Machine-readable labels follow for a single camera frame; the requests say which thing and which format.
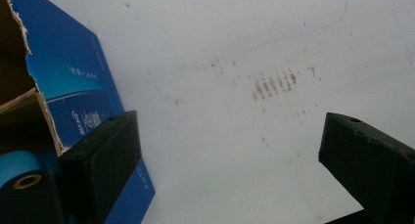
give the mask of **blue cardboard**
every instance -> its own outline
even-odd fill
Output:
[[[124,112],[95,33],[48,0],[10,0],[26,30],[28,73],[53,120],[58,154]],[[140,222],[155,194],[140,159],[107,223]]]

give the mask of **brown stain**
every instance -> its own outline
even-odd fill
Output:
[[[272,94],[271,94],[271,91],[269,91],[269,87],[268,87],[268,84],[265,81],[265,78],[262,78],[262,85],[263,85],[263,88],[265,89],[265,91],[268,93],[268,97],[271,98]]]
[[[256,81],[255,86],[256,86],[256,93],[258,93],[260,95],[261,99],[265,99],[265,95],[263,94],[263,90],[259,85],[259,80]]]
[[[291,84],[290,84],[290,81],[288,81],[288,76],[287,76],[287,73],[285,72],[285,71],[283,71],[284,72],[284,79],[286,80],[286,82],[287,82],[287,87],[288,87],[288,90],[287,91],[289,91],[289,90],[292,90],[292,88],[291,88]]]
[[[284,89],[284,84],[283,84],[283,80],[281,79],[280,76],[278,76],[278,83],[280,84],[281,89],[283,90],[283,92],[286,92],[287,90]]]
[[[265,76],[261,71],[258,74],[252,74],[249,77],[255,78],[254,100],[272,98],[281,93],[292,91],[297,85],[296,75],[289,69],[276,71],[276,75]]]
[[[293,72],[289,68],[288,68],[288,71],[290,72],[290,77],[291,77],[291,80],[293,81],[293,83],[297,84],[296,76],[293,74]]]
[[[258,100],[258,96],[256,95],[256,92],[255,92],[255,91],[253,91],[253,97],[254,97],[254,100],[255,100],[255,101],[257,101],[257,100]]]
[[[277,86],[275,86],[275,81],[274,78],[272,78],[272,76],[269,76],[269,83],[271,85],[271,88],[275,91],[275,94],[278,95],[278,90],[277,90]]]

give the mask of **tape roll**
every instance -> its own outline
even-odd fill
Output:
[[[0,156],[0,188],[10,179],[40,167],[36,156],[27,151],[14,151]]]

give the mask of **torn cardboard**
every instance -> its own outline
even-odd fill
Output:
[[[98,37],[48,0],[0,0],[0,155],[65,153],[124,112]],[[140,222],[155,194],[143,159],[108,221]]]

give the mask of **white surface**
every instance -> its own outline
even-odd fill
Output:
[[[157,190],[144,223],[360,209],[317,160],[326,112],[415,145],[415,0],[51,1],[97,32],[138,111]]]

